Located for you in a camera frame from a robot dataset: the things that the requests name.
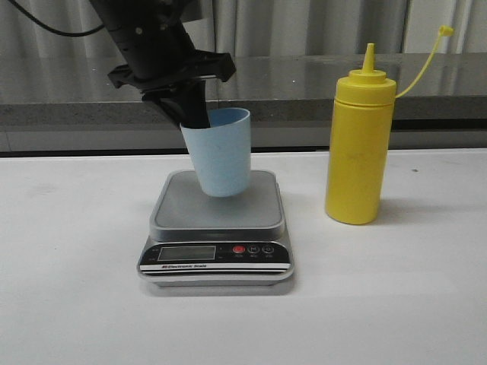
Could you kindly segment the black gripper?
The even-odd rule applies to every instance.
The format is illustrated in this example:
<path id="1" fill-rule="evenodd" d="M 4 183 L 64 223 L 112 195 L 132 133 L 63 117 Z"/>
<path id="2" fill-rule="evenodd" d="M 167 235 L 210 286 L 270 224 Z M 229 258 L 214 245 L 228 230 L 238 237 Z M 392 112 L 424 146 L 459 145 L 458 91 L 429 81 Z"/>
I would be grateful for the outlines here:
<path id="1" fill-rule="evenodd" d="M 137 88 L 142 102 L 178 129 L 210 127 L 205 81 L 231 78 L 230 54 L 196 49 L 180 21 L 169 25 L 149 15 L 111 14 L 107 30 L 126 61 L 108 74 L 114 87 Z"/>

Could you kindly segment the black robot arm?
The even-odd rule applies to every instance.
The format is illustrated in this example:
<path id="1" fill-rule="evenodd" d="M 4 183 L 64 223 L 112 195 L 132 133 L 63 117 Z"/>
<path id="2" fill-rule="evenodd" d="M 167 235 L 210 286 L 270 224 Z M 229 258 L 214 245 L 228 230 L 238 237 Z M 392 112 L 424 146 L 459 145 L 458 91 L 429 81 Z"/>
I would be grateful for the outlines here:
<path id="1" fill-rule="evenodd" d="M 111 39 L 125 59 L 108 78 L 130 85 L 142 100 L 176 127 L 205 129 L 205 83 L 226 82 L 236 71 L 229 53 L 197 49 L 181 17 L 188 1 L 93 1 Z"/>

